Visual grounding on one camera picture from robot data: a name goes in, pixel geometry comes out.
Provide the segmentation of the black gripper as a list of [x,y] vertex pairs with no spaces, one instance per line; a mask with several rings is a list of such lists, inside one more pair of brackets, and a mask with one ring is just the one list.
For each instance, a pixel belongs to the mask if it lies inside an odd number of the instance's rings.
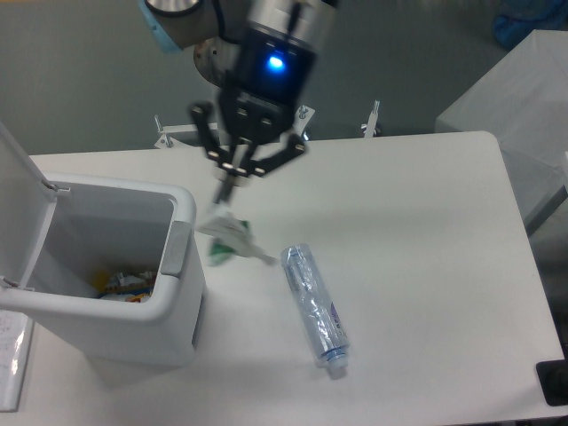
[[[308,80],[316,52],[270,34],[247,28],[233,69],[225,76],[218,103],[225,128],[236,142],[246,139],[259,145],[275,140],[294,123],[300,94]],[[233,189],[244,179],[263,178],[308,151],[301,135],[288,134],[285,146],[271,156],[254,159],[257,146],[242,156],[233,170],[235,147],[223,145],[209,127],[213,104],[200,101],[189,106],[206,157],[221,172],[213,203],[229,204]]]

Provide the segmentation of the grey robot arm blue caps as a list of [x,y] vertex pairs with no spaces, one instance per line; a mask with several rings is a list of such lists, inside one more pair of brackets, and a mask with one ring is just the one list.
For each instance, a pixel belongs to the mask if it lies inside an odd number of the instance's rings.
[[206,156],[223,173],[214,202],[306,149],[293,129],[302,91],[333,25],[337,1],[141,1],[164,51],[193,49],[216,102],[189,106]]

